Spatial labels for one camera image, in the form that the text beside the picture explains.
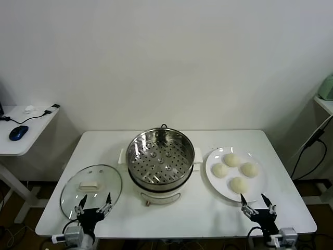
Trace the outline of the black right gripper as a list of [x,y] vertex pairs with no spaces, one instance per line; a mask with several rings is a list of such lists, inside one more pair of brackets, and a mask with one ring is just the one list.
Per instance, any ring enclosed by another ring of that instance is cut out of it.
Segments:
[[253,209],[251,208],[243,194],[240,194],[241,197],[241,211],[246,215],[250,216],[250,220],[259,224],[264,238],[268,239],[271,235],[276,235],[279,232],[275,224],[277,217],[276,214],[276,205],[274,205],[271,200],[266,197],[263,193],[261,197],[267,206],[267,209]]

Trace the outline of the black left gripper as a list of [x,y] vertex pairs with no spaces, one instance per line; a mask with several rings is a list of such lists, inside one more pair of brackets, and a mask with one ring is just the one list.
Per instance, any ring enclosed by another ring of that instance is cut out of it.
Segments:
[[96,224],[104,220],[105,215],[109,214],[112,209],[111,193],[108,193],[105,204],[99,209],[90,208],[84,210],[86,200],[87,194],[85,194],[79,204],[74,207],[74,211],[77,214],[76,217],[83,228],[84,234],[94,236]]

